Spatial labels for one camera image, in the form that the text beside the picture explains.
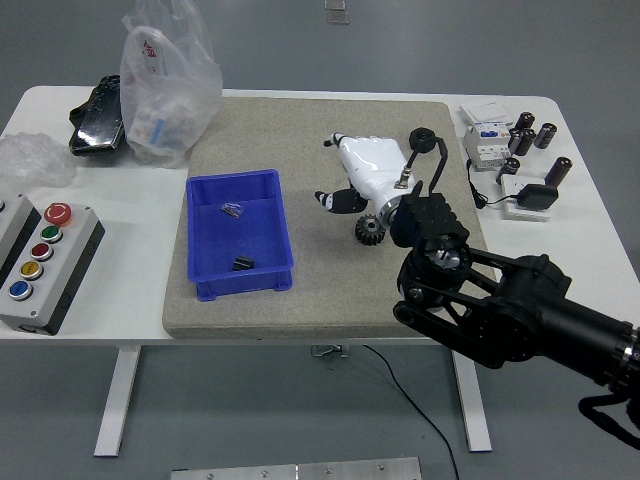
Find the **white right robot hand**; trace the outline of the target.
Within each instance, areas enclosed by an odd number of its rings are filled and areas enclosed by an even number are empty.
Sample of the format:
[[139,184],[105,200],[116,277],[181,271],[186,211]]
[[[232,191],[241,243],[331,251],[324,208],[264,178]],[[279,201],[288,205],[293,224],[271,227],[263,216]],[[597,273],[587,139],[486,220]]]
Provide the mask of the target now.
[[350,187],[332,193],[316,191],[319,203],[331,213],[352,214],[363,212],[371,202],[378,220],[390,224],[401,197],[416,183],[397,141],[336,132],[324,146],[336,147]]

